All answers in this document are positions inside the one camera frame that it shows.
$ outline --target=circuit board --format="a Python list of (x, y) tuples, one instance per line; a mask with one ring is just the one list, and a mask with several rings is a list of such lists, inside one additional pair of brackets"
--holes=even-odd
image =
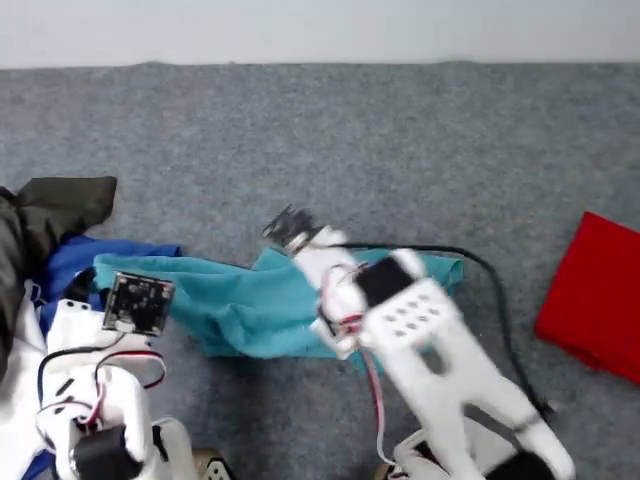
[(157, 337), (164, 330), (174, 292), (169, 281), (117, 272), (102, 328)]

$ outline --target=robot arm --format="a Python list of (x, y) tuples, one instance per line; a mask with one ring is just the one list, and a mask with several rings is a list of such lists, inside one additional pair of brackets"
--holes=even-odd
[[(420, 431), (396, 449), (411, 478), (528, 478), (508, 473), (516, 463), (535, 468), (540, 472), (536, 478), (574, 478), (573, 462), (553, 431), (526, 395), (500, 374), (454, 302), (425, 276), (417, 254), (396, 250), (376, 265), (358, 268), (339, 246), (345, 243), (342, 232), (313, 228), (306, 213), (292, 209), (276, 217), (265, 235), (287, 250), (320, 290), (319, 318), (312, 329), (339, 358), (358, 348), (371, 351), (418, 418)], [(334, 270), (343, 273), (332, 275)], [(344, 328), (345, 319), (358, 316), (357, 329)], [(417, 351), (424, 346), (440, 355), (444, 372), (427, 366)], [(466, 419), (468, 404), (509, 427), (522, 451)], [(407, 448), (423, 442), (436, 462)]]
[(161, 357), (147, 335), (110, 331), (104, 320), (89, 304), (64, 299), (49, 332), (36, 423), (56, 454), (58, 478), (197, 480), (184, 426), (152, 423), (138, 380), (152, 359), (164, 368)]

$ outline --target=white wall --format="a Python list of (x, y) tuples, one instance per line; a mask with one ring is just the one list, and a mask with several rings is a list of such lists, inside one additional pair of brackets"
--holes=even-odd
[(0, 68), (640, 60), (640, 0), (0, 0)]

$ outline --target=teal cloth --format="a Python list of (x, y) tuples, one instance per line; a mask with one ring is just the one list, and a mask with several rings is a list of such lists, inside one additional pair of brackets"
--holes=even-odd
[[(386, 250), (353, 252), (374, 263)], [(462, 262), (423, 255), (427, 271), (452, 291)], [(116, 271), (138, 273), (176, 286), (171, 317), (187, 327), (208, 356), (335, 357), (310, 330), (317, 292), (293, 262), (267, 248), (251, 269), (194, 257), (95, 257), (95, 286), (110, 288)]]

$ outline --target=white cloth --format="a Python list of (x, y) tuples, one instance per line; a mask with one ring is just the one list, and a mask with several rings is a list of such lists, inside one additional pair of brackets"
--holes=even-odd
[(31, 303), (31, 282), (25, 284), (7, 374), (0, 384), (0, 476), (20, 480), (33, 458), (44, 449), (35, 428), (38, 366), (46, 355), (44, 338)]

